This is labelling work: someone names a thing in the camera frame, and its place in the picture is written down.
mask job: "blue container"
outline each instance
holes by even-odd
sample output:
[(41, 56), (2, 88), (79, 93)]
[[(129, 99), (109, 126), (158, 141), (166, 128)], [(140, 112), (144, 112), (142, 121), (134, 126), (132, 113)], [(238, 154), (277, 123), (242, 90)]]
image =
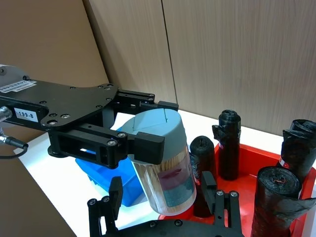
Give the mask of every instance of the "blue container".
[(76, 159), (76, 163), (85, 173), (87, 173), (90, 180), (107, 192), (109, 192), (111, 179), (115, 176), (121, 176), (123, 184), (122, 204), (124, 206), (131, 206), (143, 193), (142, 186), (139, 183), (129, 158), (121, 160), (116, 169), (108, 169), (104, 166), (90, 163), (82, 159)]

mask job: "red plastic bin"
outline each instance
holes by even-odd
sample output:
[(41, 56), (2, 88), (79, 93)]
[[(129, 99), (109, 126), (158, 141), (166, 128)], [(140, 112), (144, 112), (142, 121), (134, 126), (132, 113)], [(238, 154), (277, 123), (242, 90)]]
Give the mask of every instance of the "red plastic bin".
[[(215, 159), (218, 164), (218, 145), (215, 147)], [(254, 195), (256, 192), (256, 175), (262, 167), (274, 166), (278, 162), (280, 155), (262, 151), (247, 145), (240, 145), (239, 152), (239, 177), (234, 181), (226, 181), (217, 177), (218, 189), (229, 192), (236, 190), (239, 192), (239, 205), (241, 215), (242, 233), (245, 237), (250, 237), (252, 218), (254, 212)], [(303, 183), (301, 199), (310, 198), (312, 196), (313, 187), (316, 179), (316, 170), (311, 169)], [(213, 217), (198, 218), (193, 216), (193, 207), (186, 212), (177, 216), (159, 216), (163, 219), (182, 219), (190, 221), (198, 221), (212, 224)], [(296, 219), (291, 225), (291, 237), (301, 237), (303, 233), (306, 214)]]

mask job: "black cylindrical object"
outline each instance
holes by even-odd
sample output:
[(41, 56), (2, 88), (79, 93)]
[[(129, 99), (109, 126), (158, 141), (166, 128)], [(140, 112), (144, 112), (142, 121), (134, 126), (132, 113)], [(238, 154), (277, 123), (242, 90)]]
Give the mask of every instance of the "black cylindrical object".
[(316, 123), (294, 120), (291, 129), (283, 131), (283, 137), (277, 166), (290, 169), (303, 182), (316, 160)]
[(292, 221), (316, 204), (298, 199), (302, 183), (290, 170), (264, 167), (257, 175), (251, 237), (290, 237)]
[(233, 110), (224, 110), (213, 125), (214, 138), (219, 141), (218, 173), (225, 180), (238, 178), (241, 118)]
[(211, 171), (216, 179), (216, 163), (213, 142), (205, 136), (199, 136), (190, 145), (190, 163), (196, 182), (197, 197), (194, 202), (194, 215), (197, 217), (209, 217), (211, 215), (201, 189), (203, 171)]

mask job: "black wire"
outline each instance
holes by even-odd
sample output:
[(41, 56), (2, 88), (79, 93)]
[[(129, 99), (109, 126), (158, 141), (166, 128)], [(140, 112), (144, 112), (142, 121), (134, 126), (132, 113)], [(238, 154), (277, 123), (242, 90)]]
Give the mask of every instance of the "black wire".
[(19, 154), (15, 154), (15, 155), (12, 155), (12, 156), (0, 156), (0, 159), (14, 159), (14, 158), (17, 158), (17, 157), (20, 157), (20, 156), (24, 155), (27, 151), (28, 151), (28, 146), (25, 146), (23, 148), (23, 151), (20, 152)]

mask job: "bolt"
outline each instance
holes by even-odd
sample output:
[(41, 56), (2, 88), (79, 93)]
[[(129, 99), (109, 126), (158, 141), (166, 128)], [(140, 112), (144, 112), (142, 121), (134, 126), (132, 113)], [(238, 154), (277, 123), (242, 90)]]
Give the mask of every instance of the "bolt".
[(232, 197), (237, 197), (237, 196), (238, 196), (238, 193), (236, 193), (236, 192), (231, 192), (231, 195), (232, 195)]
[(62, 115), (61, 116), (61, 118), (63, 118), (63, 119), (67, 119), (67, 118), (69, 118), (70, 117), (70, 115), (68, 115), (68, 114), (65, 114), (65, 115)]
[(89, 205), (94, 205), (96, 203), (96, 199), (91, 199), (90, 201), (89, 201)]
[(222, 190), (219, 190), (219, 191), (217, 191), (216, 193), (217, 193), (217, 195), (219, 195), (219, 196), (221, 196), (221, 195), (224, 194), (224, 192), (223, 192)]
[(117, 142), (114, 140), (108, 141), (109, 146), (115, 146), (116, 144), (117, 144)]
[(175, 220), (175, 221), (174, 221), (174, 224), (175, 224), (176, 226), (182, 226), (183, 222), (182, 222), (181, 220)]
[(118, 137), (120, 137), (120, 138), (126, 137), (126, 133), (120, 132), (120, 133), (118, 134)]
[(156, 221), (152, 221), (150, 224), (149, 224), (149, 226), (150, 226), (150, 228), (153, 228), (153, 227), (155, 227), (157, 224), (156, 224)]
[(104, 198), (102, 199), (103, 202), (108, 202), (109, 200), (110, 200), (110, 198), (109, 198), (108, 196), (106, 196), (106, 197), (104, 197)]
[(49, 125), (54, 125), (54, 124), (56, 124), (56, 123), (57, 123), (56, 120), (50, 120), (50, 121), (47, 122), (47, 124), (49, 124)]

